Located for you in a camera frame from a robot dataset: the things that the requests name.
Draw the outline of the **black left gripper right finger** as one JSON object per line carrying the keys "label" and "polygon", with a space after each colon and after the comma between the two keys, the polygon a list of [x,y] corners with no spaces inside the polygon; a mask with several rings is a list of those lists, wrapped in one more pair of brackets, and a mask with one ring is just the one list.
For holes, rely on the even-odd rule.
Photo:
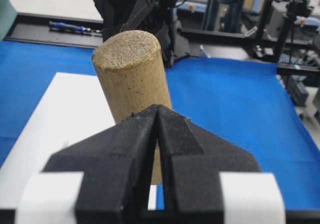
{"label": "black left gripper right finger", "polygon": [[164,206],[175,223],[222,223],[220,172],[260,172],[240,147],[159,106],[156,122],[164,184]]}

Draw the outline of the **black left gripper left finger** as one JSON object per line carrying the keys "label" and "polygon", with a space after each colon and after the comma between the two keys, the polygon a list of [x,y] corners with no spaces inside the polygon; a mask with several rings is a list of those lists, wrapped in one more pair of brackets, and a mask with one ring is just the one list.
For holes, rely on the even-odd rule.
{"label": "black left gripper left finger", "polygon": [[75,204],[77,223],[134,223],[147,207],[158,107],[51,155],[44,172],[84,173]]}

